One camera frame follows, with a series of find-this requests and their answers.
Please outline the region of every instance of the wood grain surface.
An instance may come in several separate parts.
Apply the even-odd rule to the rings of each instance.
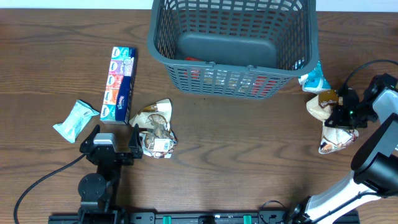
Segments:
[[[323,71],[338,88],[356,67],[398,60],[398,14],[319,12]],[[123,169],[118,204],[160,212],[256,210],[267,200],[294,205],[343,178],[358,148],[378,127],[360,129],[357,142],[320,155],[322,124],[307,112],[314,97],[290,81],[267,100],[188,95],[171,83],[146,47],[150,11],[0,10],[0,223],[13,223],[15,202],[30,184],[77,158],[81,141],[101,125],[126,150],[128,126],[93,118],[70,144],[53,129],[77,99],[100,109],[111,48],[138,48],[131,115],[157,100],[173,102],[179,143],[171,159],[144,157]],[[361,94],[380,63],[350,81]],[[19,209],[21,223],[47,223],[52,213],[76,212],[77,185],[95,172],[87,160],[45,180]],[[359,208],[362,223],[397,223],[397,199]]]

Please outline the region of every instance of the blue and white package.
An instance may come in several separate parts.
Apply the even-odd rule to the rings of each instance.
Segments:
[[[88,104],[77,100],[67,119],[62,124],[54,125],[53,128],[70,143],[75,143],[77,136],[90,121],[91,117],[99,115],[99,113]]]
[[[118,98],[116,100],[116,121],[122,121],[128,124],[132,96],[131,77],[124,76],[122,84],[120,85]]]
[[[330,90],[331,86],[323,76],[321,61],[318,62],[317,66],[312,72],[302,75],[298,78],[302,90],[312,93],[321,93],[326,90]]]

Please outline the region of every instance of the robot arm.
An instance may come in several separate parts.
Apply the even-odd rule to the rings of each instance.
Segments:
[[[398,150],[397,80],[387,74],[375,77],[364,100],[354,109],[346,108],[346,114],[361,116],[351,117],[351,121],[331,116],[329,121],[347,127],[376,115],[382,124],[358,150],[351,163],[352,171],[343,180],[326,192],[309,197],[289,215],[288,219],[295,223],[330,224],[366,202],[398,191],[398,157],[392,155]],[[373,194],[359,197],[363,193]]]

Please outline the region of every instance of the mint green packet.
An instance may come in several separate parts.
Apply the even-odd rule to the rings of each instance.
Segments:
[[[99,115],[99,113],[83,101],[76,100],[67,119],[62,124],[54,125],[53,128],[70,143],[75,143],[77,136],[90,121],[91,117]]]

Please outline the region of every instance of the red item in basket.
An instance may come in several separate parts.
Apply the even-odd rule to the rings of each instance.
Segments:
[[[185,60],[193,60],[193,61],[196,61],[196,62],[202,62],[203,61],[203,60],[199,60],[199,59],[193,58],[193,57],[186,57]]]
[[[199,60],[199,59],[196,59],[196,58],[193,58],[193,57],[186,57],[185,60],[196,61],[196,62],[202,62],[202,60]],[[185,78],[188,78],[188,74],[187,74],[186,72],[184,73],[184,75],[185,75]],[[191,70],[191,77],[192,77],[192,79],[199,79],[199,77],[200,77],[200,70],[192,69],[192,70]]]
[[[261,89],[261,86],[263,86],[264,82],[266,82],[267,77],[259,75],[256,79],[256,81],[253,84],[253,87],[251,88],[251,94],[256,95]],[[276,84],[276,81],[274,80],[269,80],[266,83],[266,86],[264,89],[261,91],[260,96],[265,96],[271,89],[272,87]]]

